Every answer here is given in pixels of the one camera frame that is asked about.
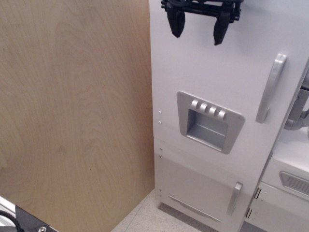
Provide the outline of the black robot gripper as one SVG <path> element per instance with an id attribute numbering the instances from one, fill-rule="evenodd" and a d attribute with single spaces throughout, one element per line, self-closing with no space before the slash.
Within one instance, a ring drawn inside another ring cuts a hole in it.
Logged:
<path id="1" fill-rule="evenodd" d="M 179 38 L 185 25 L 185 13 L 216 18 L 213 30 L 214 45 L 223 42 L 230 23 L 240 18 L 240 0 L 162 0 L 172 34 Z"/>

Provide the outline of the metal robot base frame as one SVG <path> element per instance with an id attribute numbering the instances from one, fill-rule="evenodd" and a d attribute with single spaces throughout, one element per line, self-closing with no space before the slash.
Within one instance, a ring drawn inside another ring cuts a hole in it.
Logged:
<path id="1" fill-rule="evenodd" d="M 0 231 L 57 232 L 58 230 L 1 196 Z"/>

